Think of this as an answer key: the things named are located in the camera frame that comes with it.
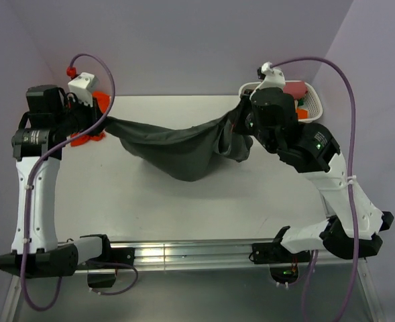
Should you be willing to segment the dark grey t shirt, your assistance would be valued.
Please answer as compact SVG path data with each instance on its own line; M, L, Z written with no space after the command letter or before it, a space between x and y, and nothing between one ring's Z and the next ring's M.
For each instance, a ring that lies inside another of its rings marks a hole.
M177 180L194 182L208 172L213 156L236 162L249 158L253 140L235 132L244 104L222 117L186 129L108 117L105 131L123 148Z

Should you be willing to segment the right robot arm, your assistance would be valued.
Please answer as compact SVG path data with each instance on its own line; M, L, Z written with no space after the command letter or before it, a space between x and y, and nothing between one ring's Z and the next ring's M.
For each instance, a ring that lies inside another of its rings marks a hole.
M320 123L298 120L293 96L272 87L247 90L232 118L233 132L253 136L267 152L314 184L334 214L306 227L282 227L271 242L252 246L255 264L310 260L312 250L327 250L350 260L376 256L394 216L379 210L354 177L332 133Z

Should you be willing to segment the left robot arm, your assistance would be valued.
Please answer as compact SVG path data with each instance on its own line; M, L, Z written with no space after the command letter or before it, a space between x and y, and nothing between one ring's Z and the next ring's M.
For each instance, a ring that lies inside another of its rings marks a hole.
M26 92L28 111L11 139L19 179L17 226L0 270L27 278L71 276L82 266L131 263L105 234L60 243L55 228L55 190L66 139L97 124L102 116L93 92L70 85L39 85Z

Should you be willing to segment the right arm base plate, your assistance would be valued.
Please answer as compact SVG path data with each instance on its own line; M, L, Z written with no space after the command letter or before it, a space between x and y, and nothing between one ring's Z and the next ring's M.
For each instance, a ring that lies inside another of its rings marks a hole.
M289 289L309 273L314 252L290 253L279 243L254 243L248 260L255 265L268 265L276 287Z

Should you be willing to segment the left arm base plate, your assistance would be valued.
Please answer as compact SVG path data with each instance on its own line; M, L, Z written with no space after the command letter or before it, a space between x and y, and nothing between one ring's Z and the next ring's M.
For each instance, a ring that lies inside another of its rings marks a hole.
M111 248L106 258L90 259L78 266L78 270L87 272L87 285L89 291L98 294L99 296L114 296L123 294L131 290L138 282L139 272L134 266L135 248ZM91 270L106 270L113 269L114 273L90 273ZM128 286L121 290L111 290L110 288L118 281L120 270L133 272L134 277Z

